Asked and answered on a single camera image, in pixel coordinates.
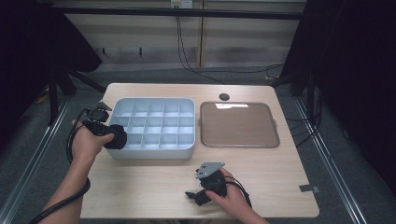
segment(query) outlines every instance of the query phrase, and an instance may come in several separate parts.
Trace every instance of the person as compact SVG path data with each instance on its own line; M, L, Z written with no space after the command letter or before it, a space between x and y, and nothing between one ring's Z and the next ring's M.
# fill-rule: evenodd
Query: person
M88 178L88 174L95 161L96 156L102 150L103 145L110 142L114 135L112 133L105 136L92 134L80 122L77 125L77 133L72 145L73 160L60 186L55 190L43 210L68 198L70 195L80 191ZM220 169L225 176L233 177L226 169ZM227 185L227 196L220 197L217 193L207 190L205 193L213 202L217 203L231 217L235 217L243 223L264 224L268 223L260 217L246 202L240 189L234 185ZM82 198L74 200L66 206L56 210L39 223L79 223L82 208Z

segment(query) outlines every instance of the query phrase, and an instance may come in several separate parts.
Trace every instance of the wooden table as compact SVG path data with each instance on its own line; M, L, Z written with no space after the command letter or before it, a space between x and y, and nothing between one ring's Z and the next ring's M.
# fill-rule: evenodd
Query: wooden table
M219 101L261 102L270 106L280 145L276 148L213 148L200 139L200 105ZM188 160L115 160L104 149L90 172L92 187L84 196L82 218L230 218L215 203L198 206L185 195L200 190L195 170L204 161L224 161L250 195L262 217L315 217L318 206L307 185L300 157L276 93L271 87L114 83L103 98L110 107L123 97L186 97L196 105L196 140Z

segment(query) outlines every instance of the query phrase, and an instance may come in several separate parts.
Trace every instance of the gray floor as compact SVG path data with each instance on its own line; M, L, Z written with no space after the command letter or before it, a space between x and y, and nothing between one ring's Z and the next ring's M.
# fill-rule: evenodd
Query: gray floor
M263 68L227 68L229 71L255 71L259 69ZM267 76L265 72L204 74L227 85L266 85L269 83L265 79L265 76ZM112 82L219 84L211 78L199 76L185 69L104 72L88 74L87 77L104 86ZM91 87L77 80L74 81L78 87L78 92L71 97L71 104L54 139L49 144L43 161L38 164L37 172L29 184L29 188L22 194L21 204L18 204L15 213L9 215L9 217L12 217L10 223L27 223L40 211L62 180L69 165L64 149L70 130L70 120L74 119L82 108L93 106L103 96L102 93ZM309 133L301 121L291 120L301 118L295 103L296 99L290 96L288 85L276 88L276 94L285 116L289 119L288 123L294 141L299 144ZM61 101L67 98L60 92ZM48 101L39 105L33 104L26 112L14 137L7 144L7 150L4 150L1 155L0 203L2 206L11 197L10 193L17 186L27 164L35 153L36 147L40 144L42 136L48 128L49 113ZM366 222L396 223L395 197L391 195L387 186L363 159L353 140L344 137L343 130L342 125L338 123L331 110L324 104L319 132L331 152L339 172L359 204L359 209L362 211ZM297 147L297 150L310 184L318 186L320 189L320 192L316 194L320 214L315 218L268 218L269 221L271 223L353 223L345 202L343 202L339 190L334 185L313 141L309 139L300 147ZM82 220L82 223L126 223L126 220Z

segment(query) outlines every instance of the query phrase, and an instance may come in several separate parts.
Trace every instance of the white plastic organizer tray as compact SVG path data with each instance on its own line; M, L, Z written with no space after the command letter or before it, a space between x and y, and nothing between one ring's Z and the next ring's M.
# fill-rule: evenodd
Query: white plastic organizer tray
M195 103L187 98L122 98L109 125L127 133L123 149L108 149L115 159L187 159L195 143Z

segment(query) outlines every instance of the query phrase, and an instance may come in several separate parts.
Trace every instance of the hand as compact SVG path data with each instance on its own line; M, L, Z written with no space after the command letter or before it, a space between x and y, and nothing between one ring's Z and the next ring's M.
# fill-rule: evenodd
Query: hand
M73 161L92 161L102 150L107 142L110 142L114 134L110 133L105 136L96 136L79 122L76 126L77 133L73 140L72 153Z
M224 174L226 181L234 182L234 180L230 178L233 177L230 172L224 168L220 168L220 170ZM227 184L226 188L227 196L225 197L220 197L217 193L211 190L207 190L205 193L213 202L220 205L226 213L244 223L268 223L251 209L241 190L237 186Z

